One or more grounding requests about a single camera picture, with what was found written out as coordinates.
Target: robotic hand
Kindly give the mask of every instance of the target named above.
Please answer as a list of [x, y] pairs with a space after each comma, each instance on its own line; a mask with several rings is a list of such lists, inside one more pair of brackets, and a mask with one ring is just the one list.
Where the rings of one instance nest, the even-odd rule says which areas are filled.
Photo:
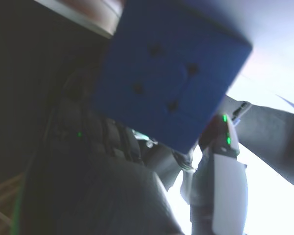
[[191, 205], [192, 235], [242, 235], [247, 214], [246, 166], [228, 115], [213, 118], [199, 139], [203, 157], [185, 172], [181, 193]]

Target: wooden floor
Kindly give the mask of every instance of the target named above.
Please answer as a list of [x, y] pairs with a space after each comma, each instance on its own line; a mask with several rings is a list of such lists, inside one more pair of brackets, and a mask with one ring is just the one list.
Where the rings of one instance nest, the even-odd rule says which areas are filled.
[[0, 235], [10, 234], [12, 213], [21, 179], [20, 174], [0, 184]]

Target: bright white light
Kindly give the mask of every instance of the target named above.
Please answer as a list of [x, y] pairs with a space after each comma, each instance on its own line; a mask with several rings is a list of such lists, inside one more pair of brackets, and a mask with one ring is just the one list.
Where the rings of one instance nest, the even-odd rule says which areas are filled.
[[[248, 212], [245, 233], [294, 235], [294, 186], [241, 144], [240, 152], [238, 160], [248, 165]], [[201, 156], [201, 151], [197, 148], [194, 151], [193, 167], [197, 167]], [[168, 200], [182, 231], [185, 235], [190, 235], [190, 206], [180, 194], [182, 180], [181, 171], [169, 189]]]

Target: dark background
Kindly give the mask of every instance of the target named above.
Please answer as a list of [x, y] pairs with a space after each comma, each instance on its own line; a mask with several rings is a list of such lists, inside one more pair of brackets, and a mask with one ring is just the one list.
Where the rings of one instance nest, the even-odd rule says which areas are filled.
[[[33, 0], [0, 1], [0, 182], [23, 172], [41, 139], [50, 93], [67, 75], [101, 63], [105, 39]], [[225, 97], [220, 109], [240, 105]], [[253, 106], [240, 141], [294, 183], [294, 115]]]

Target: blue cube face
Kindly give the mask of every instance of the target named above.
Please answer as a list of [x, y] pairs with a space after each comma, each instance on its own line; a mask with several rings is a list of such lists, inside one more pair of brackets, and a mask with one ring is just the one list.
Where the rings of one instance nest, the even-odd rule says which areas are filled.
[[175, 1], [129, 0], [92, 105], [187, 153], [250, 52], [250, 44]]

